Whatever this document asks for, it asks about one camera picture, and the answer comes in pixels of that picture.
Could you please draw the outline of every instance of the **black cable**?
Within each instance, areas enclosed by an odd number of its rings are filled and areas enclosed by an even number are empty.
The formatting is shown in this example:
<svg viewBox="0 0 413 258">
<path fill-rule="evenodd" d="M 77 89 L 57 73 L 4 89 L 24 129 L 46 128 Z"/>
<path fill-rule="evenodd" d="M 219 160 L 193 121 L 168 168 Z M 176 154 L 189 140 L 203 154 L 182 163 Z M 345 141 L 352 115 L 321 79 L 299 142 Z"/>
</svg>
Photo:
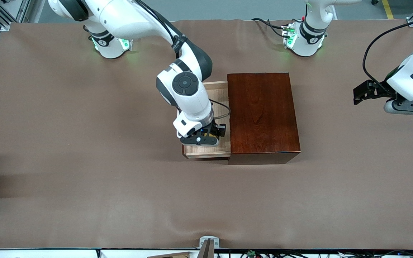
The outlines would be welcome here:
<svg viewBox="0 0 413 258">
<path fill-rule="evenodd" d="M 345 258 L 382 258 L 385 255 L 391 255 L 393 253 L 400 253 L 400 254 L 404 254 L 404 255 L 408 255 L 408 256 L 412 256 L 413 257 L 413 253 L 409 253 L 406 251 L 401 251 L 401 250 L 394 250 L 382 255 L 373 255 L 370 253 L 365 252 L 365 255 L 361 255 L 361 254 L 357 254 L 357 253 L 351 253 L 351 252 L 346 252 L 345 254 L 349 255 L 349 256 L 345 256 Z"/>
<path fill-rule="evenodd" d="M 302 258 L 308 258 L 307 256 L 305 256 L 305 255 L 303 255 L 303 254 L 300 254 L 300 253 L 298 253 L 298 252 L 295 252 L 295 251 L 292 251 L 292 250 L 287 250 L 289 253 L 292 253 L 293 255 L 297 255 L 297 256 L 300 256 L 300 257 L 302 257 Z"/>
<path fill-rule="evenodd" d="M 412 20 L 412 18 L 413 18 L 413 15 L 412 15 L 412 16 L 410 16 L 409 20 Z"/>
<path fill-rule="evenodd" d="M 404 28 L 404 27 L 409 26 L 409 25 L 412 25 L 412 24 L 413 24 L 413 21 L 410 22 L 410 23 L 406 23 L 406 24 L 403 24 L 403 25 L 396 26 L 396 27 L 394 27 L 394 28 L 389 29 L 388 31 L 385 31 L 384 33 L 382 33 L 382 34 L 380 34 L 379 36 L 377 36 L 377 37 L 369 44 L 369 46 L 367 46 L 366 52 L 364 52 L 364 57 L 363 57 L 363 59 L 362 59 L 362 70 L 364 71 L 364 73 L 365 73 L 371 80 L 374 81 L 374 83 L 376 83 L 378 86 L 380 86 L 383 90 L 385 90 L 385 91 L 386 91 L 388 94 L 390 94 L 390 95 L 392 95 L 392 93 L 391 93 L 389 90 L 387 90 L 386 88 L 384 88 L 384 87 L 382 86 L 382 84 L 381 84 L 380 82 L 378 82 L 378 81 L 367 71 L 367 69 L 366 69 L 366 58 L 367 58 L 367 54 L 369 53 L 369 50 L 371 49 L 372 45 L 373 45 L 378 39 L 380 39 L 381 37 L 383 37 L 384 35 L 387 35 L 388 33 L 392 32 L 392 31 L 395 31 L 395 30 L 400 29 L 400 28 Z"/>
<path fill-rule="evenodd" d="M 261 23 L 264 23 L 264 24 L 267 25 L 267 26 L 281 29 L 281 26 L 272 25 L 272 24 L 270 23 L 270 20 L 267 20 L 268 23 L 267 23 L 267 21 L 264 21 L 264 20 L 262 20 L 261 18 L 254 18 L 254 19 L 251 19 L 251 21 L 260 21 Z"/>
<path fill-rule="evenodd" d="M 162 25 L 162 27 L 165 28 L 165 30 L 170 35 L 170 38 L 172 39 L 172 43 L 174 44 L 176 41 L 175 37 L 173 36 L 170 29 L 168 29 L 167 24 L 162 21 L 159 15 L 157 15 L 156 12 L 151 7 L 146 5 L 146 3 L 144 3 L 142 0 L 135 0 L 135 2 L 138 3 L 138 5 L 141 6 L 141 8 L 143 8 L 145 11 L 147 11 L 152 17 L 154 17 L 154 19 L 156 19 Z"/>
<path fill-rule="evenodd" d="M 228 106 L 226 106 L 225 104 L 223 104 L 223 103 L 220 103 L 220 102 L 217 102 L 217 101 L 214 101 L 214 100 L 212 100 L 212 99 L 209 99 L 211 102 L 213 102 L 213 103 L 216 103 L 216 104 L 218 104 L 218 105 L 221 105 L 221 106 L 223 106 L 223 107 L 225 107 L 227 110 L 229 110 L 229 112 L 227 113 L 227 114 L 225 114 L 225 115 L 221 115 L 221 116 L 217 116 L 217 117 L 215 117 L 214 119 L 223 119 L 223 118 L 225 118 L 225 117 L 227 117 L 227 116 L 229 116 L 230 114 L 231 114 L 231 108 L 229 108 Z"/>
<path fill-rule="evenodd" d="M 259 21 L 259 22 L 262 22 L 262 23 L 264 23 L 265 25 L 269 26 L 269 27 L 272 29 L 272 31 L 274 31 L 274 33 L 277 34 L 278 36 L 280 36 L 280 37 L 282 37 L 282 38 L 285 38 L 285 39 L 289 39 L 289 38 L 290 38 L 290 36 L 282 35 L 282 34 L 278 33 L 277 31 L 275 31 L 275 28 L 281 29 L 281 27 L 272 25 L 272 23 L 270 23 L 270 20 L 269 20 L 269 19 L 267 19 L 267 22 L 264 21 L 264 20 L 262 20 L 261 18 L 254 18 L 254 19 L 251 19 L 251 21 Z"/>
</svg>

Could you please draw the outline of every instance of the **yellow floor stripe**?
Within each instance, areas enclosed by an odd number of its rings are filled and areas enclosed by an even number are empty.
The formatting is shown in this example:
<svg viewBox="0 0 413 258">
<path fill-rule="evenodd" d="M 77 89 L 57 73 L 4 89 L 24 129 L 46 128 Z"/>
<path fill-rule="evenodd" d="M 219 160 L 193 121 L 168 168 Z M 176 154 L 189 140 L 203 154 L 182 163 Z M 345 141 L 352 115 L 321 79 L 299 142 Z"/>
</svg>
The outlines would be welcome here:
<svg viewBox="0 0 413 258">
<path fill-rule="evenodd" d="M 393 13 L 391 12 L 390 4 L 388 3 L 388 0 L 382 0 L 382 3 L 383 3 L 383 8 L 385 8 L 386 17 L 388 19 L 394 19 L 395 17 L 393 17 Z"/>
</svg>

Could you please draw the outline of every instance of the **wooden drawer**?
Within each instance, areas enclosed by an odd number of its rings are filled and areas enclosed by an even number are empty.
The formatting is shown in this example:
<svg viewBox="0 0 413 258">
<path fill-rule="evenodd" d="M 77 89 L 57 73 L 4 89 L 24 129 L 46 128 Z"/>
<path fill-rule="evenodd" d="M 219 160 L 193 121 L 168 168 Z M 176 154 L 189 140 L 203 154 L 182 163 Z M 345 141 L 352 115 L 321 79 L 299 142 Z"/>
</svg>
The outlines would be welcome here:
<svg viewBox="0 0 413 258">
<path fill-rule="evenodd" d="M 203 83 L 210 99 L 229 106 L 229 96 L 227 90 L 227 81 Z M 227 109 L 221 105 L 213 103 L 215 116 L 220 116 L 227 112 Z M 216 147 L 203 146 L 182 146 L 182 154 L 187 158 L 220 158 L 228 159 L 231 156 L 231 127 L 229 116 L 216 120 L 217 124 L 226 124 L 226 135 L 219 139 L 219 145 Z"/>
<path fill-rule="evenodd" d="M 288 73 L 235 73 L 227 81 L 204 83 L 212 100 L 231 108 L 217 147 L 183 146 L 187 158 L 228 159 L 229 164 L 284 164 L 300 153 Z M 227 110 L 213 105 L 215 116 Z"/>
</svg>

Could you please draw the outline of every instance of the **wooden board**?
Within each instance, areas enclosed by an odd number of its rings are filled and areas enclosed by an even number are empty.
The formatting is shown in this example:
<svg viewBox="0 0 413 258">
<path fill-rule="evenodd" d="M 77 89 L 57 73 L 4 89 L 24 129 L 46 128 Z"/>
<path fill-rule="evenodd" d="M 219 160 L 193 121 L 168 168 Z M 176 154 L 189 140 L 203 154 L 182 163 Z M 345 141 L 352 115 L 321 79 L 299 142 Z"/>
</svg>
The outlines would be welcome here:
<svg viewBox="0 0 413 258">
<path fill-rule="evenodd" d="M 203 83 L 208 96 L 214 101 L 229 105 L 227 81 Z M 223 106 L 213 103 L 215 116 L 227 112 Z M 216 120 L 217 124 L 226 124 L 226 135 L 219 139 L 216 147 L 204 146 L 182 146 L 182 154 L 187 158 L 228 158 L 231 156 L 231 128 L 229 127 L 229 116 Z"/>
<path fill-rule="evenodd" d="M 288 73 L 234 73 L 227 81 L 229 164 L 284 164 L 300 153 Z"/>
</svg>

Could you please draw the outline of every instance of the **black band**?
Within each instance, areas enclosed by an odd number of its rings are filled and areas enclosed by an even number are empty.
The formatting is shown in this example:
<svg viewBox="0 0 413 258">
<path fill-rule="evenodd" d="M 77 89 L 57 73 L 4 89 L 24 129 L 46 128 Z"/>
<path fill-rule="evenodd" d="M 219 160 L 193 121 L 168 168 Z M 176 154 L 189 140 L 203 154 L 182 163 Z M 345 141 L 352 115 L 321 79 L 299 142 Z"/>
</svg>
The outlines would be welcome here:
<svg viewBox="0 0 413 258">
<path fill-rule="evenodd" d="M 105 30 L 105 31 L 103 31 L 103 32 L 101 32 L 101 33 L 91 33 L 91 32 L 89 31 L 89 33 L 90 33 L 92 36 L 94 36 L 95 38 L 101 38 L 101 37 L 106 36 L 107 34 L 109 34 L 109 31 L 108 31 L 108 30 Z"/>
<path fill-rule="evenodd" d="M 175 106 L 175 107 L 178 106 L 175 99 L 170 94 L 170 92 L 167 90 L 167 88 L 165 88 L 164 83 L 159 79 L 159 77 L 157 77 L 156 79 L 156 88 L 157 90 L 159 90 L 160 94 L 162 94 L 162 96 L 164 96 L 164 98 L 166 98 L 169 101 L 170 105 Z"/>
<path fill-rule="evenodd" d="M 191 72 L 189 67 L 180 59 L 176 59 L 175 62 L 173 62 L 175 65 L 177 65 L 183 72 Z"/>
<path fill-rule="evenodd" d="M 313 28 L 312 26 L 308 25 L 307 20 L 304 20 L 304 23 L 301 26 L 303 26 L 303 25 L 305 25 L 305 27 L 309 31 L 314 32 L 314 33 L 324 33 L 326 31 L 326 29 L 328 28 L 328 27 L 323 28 L 323 29 Z"/>
<path fill-rule="evenodd" d="M 108 34 L 108 36 L 104 37 L 104 38 L 96 38 L 93 37 L 94 41 L 99 44 L 100 46 L 109 46 L 109 43 L 111 42 L 111 40 L 114 38 L 114 36 L 112 36 L 111 34 Z"/>
<path fill-rule="evenodd" d="M 178 53 L 181 50 L 182 45 L 186 42 L 187 37 L 186 35 L 182 34 L 181 36 L 175 35 L 174 38 L 176 40 L 172 44 L 172 49 L 175 51 L 175 53 Z"/>
<path fill-rule="evenodd" d="M 165 19 L 164 16 L 162 16 L 160 13 L 158 13 L 156 10 L 154 10 L 154 13 L 159 16 L 159 18 L 164 22 L 168 27 L 170 27 L 173 31 L 176 32 L 178 35 L 182 35 L 182 33 L 177 29 L 175 26 L 172 25 L 167 19 Z M 189 39 L 186 39 L 186 44 L 190 47 L 192 52 L 194 53 L 194 56 L 197 59 L 197 62 L 199 63 L 200 66 L 200 71 L 202 73 L 202 81 L 205 80 L 206 78 L 210 77 L 211 72 L 213 70 L 213 61 L 211 61 L 211 58 L 208 54 L 205 53 L 200 47 L 196 46 L 192 41 Z"/>
<path fill-rule="evenodd" d="M 305 31 L 303 24 L 300 25 L 300 34 L 303 38 L 305 38 L 307 40 L 308 44 L 316 44 L 324 36 L 324 34 L 319 34 L 317 36 L 309 34 L 307 31 Z"/>
<path fill-rule="evenodd" d="M 89 12 L 81 0 L 59 0 L 71 17 L 78 22 L 89 18 Z"/>
</svg>

